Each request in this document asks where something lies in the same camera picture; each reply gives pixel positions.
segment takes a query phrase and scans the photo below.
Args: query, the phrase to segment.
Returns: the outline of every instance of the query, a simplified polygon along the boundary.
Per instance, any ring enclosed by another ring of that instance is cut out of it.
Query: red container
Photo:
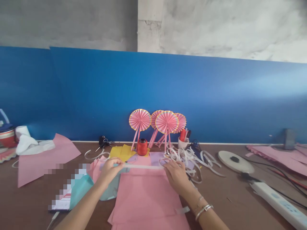
[[[15,142],[15,130],[11,129],[0,133],[0,142],[6,148],[16,147],[17,143]]]

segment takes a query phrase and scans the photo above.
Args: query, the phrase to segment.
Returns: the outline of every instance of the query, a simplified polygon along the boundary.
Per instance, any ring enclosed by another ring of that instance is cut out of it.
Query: white wall
[[[140,52],[307,63],[306,0],[139,0],[138,4]]]
[[[137,51],[137,0],[1,0],[0,45]]]

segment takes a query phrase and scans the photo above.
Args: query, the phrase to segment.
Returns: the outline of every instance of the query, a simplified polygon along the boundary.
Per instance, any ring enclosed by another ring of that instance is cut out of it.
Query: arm
[[[185,165],[182,162],[170,161],[164,167],[170,185],[187,201],[191,210],[197,215],[208,203],[205,199],[199,201],[201,194],[190,183],[185,173]],[[212,208],[207,212],[204,211],[199,216],[198,221],[202,229],[229,230]]]
[[[123,164],[124,163],[117,157],[112,157],[107,160],[101,169],[101,176],[94,186],[85,194],[62,222],[59,223],[55,230],[84,230],[93,214],[99,198],[107,189],[109,183],[123,168]]]

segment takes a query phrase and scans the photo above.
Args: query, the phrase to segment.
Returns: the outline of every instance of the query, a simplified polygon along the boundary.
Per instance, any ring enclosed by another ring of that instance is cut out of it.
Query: red thread spool
[[[137,153],[140,156],[145,156],[147,154],[147,140],[144,138],[138,140]]]

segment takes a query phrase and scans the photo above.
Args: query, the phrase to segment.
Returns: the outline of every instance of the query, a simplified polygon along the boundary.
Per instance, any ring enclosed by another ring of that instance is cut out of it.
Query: paper rosette fan
[[[179,125],[178,117],[172,111],[163,111],[156,118],[156,128],[159,132],[164,135],[164,151],[166,152],[166,142],[167,136],[169,136],[169,145],[170,144],[170,133],[173,133]]]
[[[152,126],[153,129],[154,129],[154,133],[153,133],[153,135],[151,136],[151,139],[150,139],[148,148],[151,148],[151,147],[153,146],[154,141],[155,141],[155,139],[156,139],[156,136],[157,136],[157,133],[158,133],[158,130],[157,130],[157,128],[156,128],[156,118],[157,118],[157,116],[158,116],[160,113],[162,113],[162,112],[164,112],[164,110],[157,110],[157,111],[153,112],[152,115],[151,115],[151,126]]]
[[[181,113],[175,113],[175,115],[179,119],[179,124],[178,124],[178,128],[173,133],[179,133],[179,132],[181,132],[185,128],[186,118]]]
[[[140,132],[148,129],[148,127],[151,124],[150,113],[144,109],[137,109],[133,111],[129,117],[129,124],[131,128],[133,128],[136,131],[134,135],[133,143],[131,146],[131,151],[132,151],[134,143],[135,143],[135,138],[137,137],[137,133],[138,133],[138,139],[139,139]]]

